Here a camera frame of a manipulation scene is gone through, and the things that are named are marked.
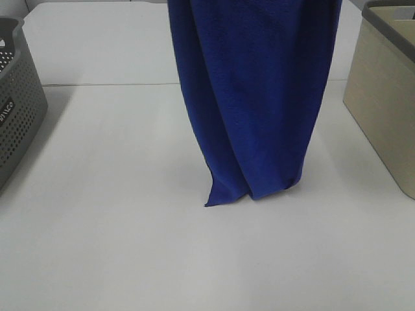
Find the white table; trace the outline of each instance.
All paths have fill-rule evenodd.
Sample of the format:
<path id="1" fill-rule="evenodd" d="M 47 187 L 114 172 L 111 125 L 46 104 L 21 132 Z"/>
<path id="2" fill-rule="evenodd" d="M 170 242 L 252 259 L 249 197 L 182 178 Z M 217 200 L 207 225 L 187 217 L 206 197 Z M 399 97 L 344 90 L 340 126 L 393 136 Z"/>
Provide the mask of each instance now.
<path id="1" fill-rule="evenodd" d="M 346 80 L 361 12 L 345 0 L 331 80 Z M 44 3 L 24 31 L 43 85 L 178 83 L 167 5 Z"/>
<path id="2" fill-rule="evenodd" d="M 209 209 L 179 85 L 45 87 L 0 196 L 0 309 L 413 311 L 415 202 L 345 84 L 327 85 L 299 185 Z"/>

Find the beige storage box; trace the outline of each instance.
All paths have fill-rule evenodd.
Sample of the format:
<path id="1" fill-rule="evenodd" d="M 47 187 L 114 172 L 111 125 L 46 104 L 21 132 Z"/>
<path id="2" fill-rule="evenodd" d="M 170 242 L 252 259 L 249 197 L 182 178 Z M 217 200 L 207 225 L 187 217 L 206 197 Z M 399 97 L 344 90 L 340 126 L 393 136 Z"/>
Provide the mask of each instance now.
<path id="1" fill-rule="evenodd" d="M 415 1 L 370 1 L 362 14 L 344 103 L 415 198 Z"/>

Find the microfiber towel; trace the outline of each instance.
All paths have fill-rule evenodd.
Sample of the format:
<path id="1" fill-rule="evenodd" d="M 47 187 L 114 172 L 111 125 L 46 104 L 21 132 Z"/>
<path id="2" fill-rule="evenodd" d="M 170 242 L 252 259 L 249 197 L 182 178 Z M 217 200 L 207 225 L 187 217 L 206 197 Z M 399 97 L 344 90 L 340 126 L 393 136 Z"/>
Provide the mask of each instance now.
<path id="1" fill-rule="evenodd" d="M 187 112 L 213 185 L 206 206 L 301 177 L 341 0 L 169 0 Z"/>

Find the basket rim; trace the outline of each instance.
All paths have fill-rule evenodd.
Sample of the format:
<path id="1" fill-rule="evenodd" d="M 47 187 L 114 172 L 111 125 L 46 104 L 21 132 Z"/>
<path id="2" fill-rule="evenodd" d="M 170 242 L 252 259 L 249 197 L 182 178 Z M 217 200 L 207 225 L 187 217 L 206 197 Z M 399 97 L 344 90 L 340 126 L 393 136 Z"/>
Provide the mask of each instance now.
<path id="1" fill-rule="evenodd" d="M 374 0 L 364 5 L 362 16 L 382 35 L 391 41 L 403 54 L 415 63 L 415 45 L 380 18 L 371 8 L 382 6 L 415 6 L 415 0 Z"/>
<path id="2" fill-rule="evenodd" d="M 0 16 L 0 19 L 11 19 L 14 21 L 17 21 L 17 25 L 12 30 L 12 39 L 14 44 L 14 57 L 10 63 L 0 72 L 0 81 L 8 75 L 10 70 L 15 66 L 15 64 L 19 61 L 21 56 L 21 46 L 19 44 L 19 33 L 23 28 L 23 25 L 25 24 L 25 21 L 23 18 L 20 17 L 14 17 L 14 16 Z"/>

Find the gray plastic basket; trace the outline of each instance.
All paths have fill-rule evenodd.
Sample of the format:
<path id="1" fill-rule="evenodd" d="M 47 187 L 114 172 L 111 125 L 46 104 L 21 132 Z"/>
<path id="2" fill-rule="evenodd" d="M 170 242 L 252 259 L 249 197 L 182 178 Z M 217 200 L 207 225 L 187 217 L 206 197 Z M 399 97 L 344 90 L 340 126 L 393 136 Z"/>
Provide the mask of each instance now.
<path id="1" fill-rule="evenodd" d="M 47 111 L 22 26 L 22 19 L 0 16 L 0 188 L 25 154 Z"/>

